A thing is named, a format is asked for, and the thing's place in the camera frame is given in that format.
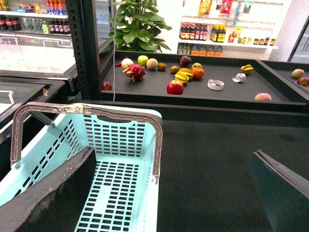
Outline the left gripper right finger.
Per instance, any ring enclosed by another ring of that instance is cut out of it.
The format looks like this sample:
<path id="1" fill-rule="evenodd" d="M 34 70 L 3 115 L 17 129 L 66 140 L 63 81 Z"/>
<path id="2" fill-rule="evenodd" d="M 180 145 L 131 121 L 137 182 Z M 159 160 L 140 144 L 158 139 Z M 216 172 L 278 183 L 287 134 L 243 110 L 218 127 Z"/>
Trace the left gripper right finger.
<path id="1" fill-rule="evenodd" d="M 309 181 L 261 150 L 251 155 L 251 175 L 274 232 L 309 230 Z"/>

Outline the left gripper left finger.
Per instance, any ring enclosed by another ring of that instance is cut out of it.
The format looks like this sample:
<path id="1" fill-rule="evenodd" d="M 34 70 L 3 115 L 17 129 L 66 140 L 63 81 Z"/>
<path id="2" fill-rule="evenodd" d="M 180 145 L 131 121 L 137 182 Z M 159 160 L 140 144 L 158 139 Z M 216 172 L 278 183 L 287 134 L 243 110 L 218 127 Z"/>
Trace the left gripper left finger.
<path id="1" fill-rule="evenodd" d="M 90 192 L 96 168 L 87 146 L 0 208 L 2 232 L 72 232 Z"/>

